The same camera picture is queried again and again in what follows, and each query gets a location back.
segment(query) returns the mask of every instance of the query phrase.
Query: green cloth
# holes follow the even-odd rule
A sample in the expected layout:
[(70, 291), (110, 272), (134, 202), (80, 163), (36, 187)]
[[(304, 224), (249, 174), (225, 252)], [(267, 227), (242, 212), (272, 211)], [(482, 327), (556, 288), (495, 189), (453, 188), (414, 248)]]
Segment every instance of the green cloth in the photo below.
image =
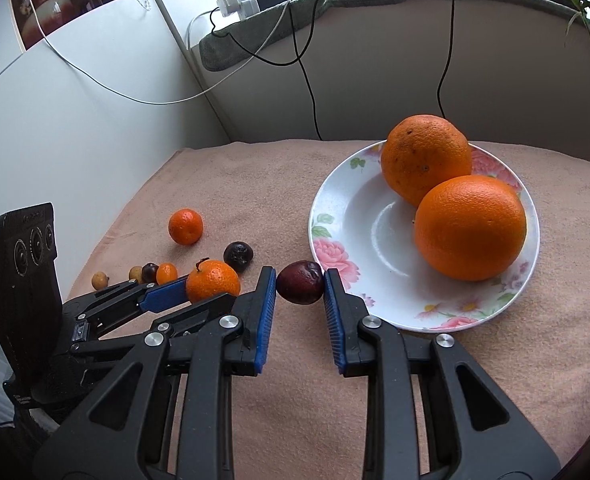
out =
[[(315, 11), (315, 18), (319, 18), (326, 10), (331, 7), (371, 7), (380, 5), (394, 5), (405, 2), (406, 0), (320, 0)], [(556, 4), (549, 0), (493, 0), (496, 2), (505, 2), (531, 9), (541, 10), (560, 18), (570, 20), (574, 15), (574, 10), (569, 7)], [(293, 22), (296, 30), (310, 25), (315, 0), (293, 0), (291, 2), (293, 11)], [(236, 40), (244, 45), (248, 50), (255, 52), (264, 43), (266, 37), (273, 30), (275, 23), (279, 19), (283, 10), (283, 4), (266, 9), (259, 14), (251, 16), (243, 22), (232, 23), (228, 27), (218, 30), (217, 35), (222, 36), (230, 32)], [(575, 22), (578, 26), (583, 24), (581, 20)], [(271, 36), (267, 45), (275, 43), (291, 35), (291, 20), (284, 16), (279, 27)], [(209, 34), (200, 41), (200, 57), (203, 67), (210, 72), (219, 72), (226, 70), (240, 61), (248, 59), (249, 54), (238, 47), (230, 36), (218, 38)]]

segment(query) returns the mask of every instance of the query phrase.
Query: small round fruit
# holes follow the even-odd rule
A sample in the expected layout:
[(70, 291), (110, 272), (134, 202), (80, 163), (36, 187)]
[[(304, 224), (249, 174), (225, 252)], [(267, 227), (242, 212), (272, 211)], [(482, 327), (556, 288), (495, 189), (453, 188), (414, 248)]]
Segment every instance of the small round fruit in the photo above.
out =
[(108, 276), (104, 272), (96, 272), (91, 278), (91, 285), (95, 290), (108, 286)]
[(431, 189), (415, 215), (415, 244), (429, 265), (475, 282), (504, 272), (526, 239), (526, 214), (510, 186), (458, 176)]
[(144, 283), (157, 283), (155, 281), (157, 268), (156, 264), (146, 264), (142, 267), (142, 280), (144, 280)]
[(387, 184), (415, 207), (433, 187), (470, 175), (473, 168), (464, 134), (434, 115), (415, 115), (395, 126), (381, 150), (380, 162)]
[(168, 220), (168, 234), (180, 245), (193, 245), (200, 239), (203, 231), (201, 216), (192, 209), (175, 211)]
[(173, 264), (164, 263), (159, 264), (157, 272), (155, 274), (155, 280), (158, 285), (164, 285), (164, 283), (172, 282), (177, 279), (177, 269)]
[(186, 279), (186, 295), (191, 303), (228, 292), (239, 295), (241, 286), (235, 270), (224, 262), (204, 258)]
[(129, 270), (129, 280), (135, 280), (140, 285), (144, 283), (142, 279), (142, 268), (140, 266), (131, 267), (131, 270)]
[(253, 249), (244, 242), (233, 242), (224, 249), (224, 262), (235, 272), (244, 272), (253, 259)]
[(324, 293), (324, 274), (319, 264), (300, 260), (284, 267), (277, 276), (277, 292), (299, 305), (315, 303)]

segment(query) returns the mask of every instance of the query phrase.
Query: beige tablecloth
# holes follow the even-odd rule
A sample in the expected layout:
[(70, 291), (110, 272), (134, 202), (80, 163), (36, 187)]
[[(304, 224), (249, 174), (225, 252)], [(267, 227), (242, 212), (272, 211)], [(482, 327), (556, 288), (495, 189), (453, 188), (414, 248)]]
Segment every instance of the beige tablecloth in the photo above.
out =
[[(255, 250), (243, 274), (254, 288), (263, 265), (277, 271), (311, 259), (310, 205), (326, 175), (366, 142), (285, 140), (233, 143), (176, 153), (135, 195), (101, 240), (71, 296), (91, 290), (104, 270), (118, 283), (149, 261), (180, 273), (226, 245)], [(505, 313), (456, 338), (566, 462), (590, 435), (590, 162), (547, 150), (479, 142), (530, 191), (541, 251), (527, 290)], [(166, 230), (176, 209), (198, 210), (205, 230), (190, 248)], [(144, 315), (117, 335), (146, 330)], [(321, 302), (278, 298), (268, 362), (257, 378), (233, 378), (233, 442), (238, 480), (361, 478), (366, 383), (333, 365)]]

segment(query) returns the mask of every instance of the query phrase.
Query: camera lens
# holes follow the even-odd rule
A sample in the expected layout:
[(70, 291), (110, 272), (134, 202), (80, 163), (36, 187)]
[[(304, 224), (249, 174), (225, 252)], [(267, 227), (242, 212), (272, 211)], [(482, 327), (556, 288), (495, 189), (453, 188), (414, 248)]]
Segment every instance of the camera lens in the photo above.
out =
[(28, 255), (26, 254), (26, 245), (24, 245), (22, 240), (18, 240), (16, 242), (14, 253), (16, 270), (20, 276), (24, 276), (26, 274), (26, 270), (28, 269)]
[(39, 265), (42, 260), (42, 233), (37, 227), (31, 231), (31, 256), (35, 265)]
[(48, 224), (44, 230), (44, 237), (46, 238), (46, 248), (48, 250), (53, 249), (53, 228), (50, 224)]

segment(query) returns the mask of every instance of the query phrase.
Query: charger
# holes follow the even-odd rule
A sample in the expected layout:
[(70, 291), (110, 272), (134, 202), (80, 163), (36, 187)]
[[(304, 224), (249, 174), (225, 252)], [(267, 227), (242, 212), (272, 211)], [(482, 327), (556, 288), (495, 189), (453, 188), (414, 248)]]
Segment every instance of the charger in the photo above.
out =
[(240, 20), (246, 20), (259, 12), (257, 0), (217, 0), (217, 6), (222, 16), (230, 16), (236, 12)]

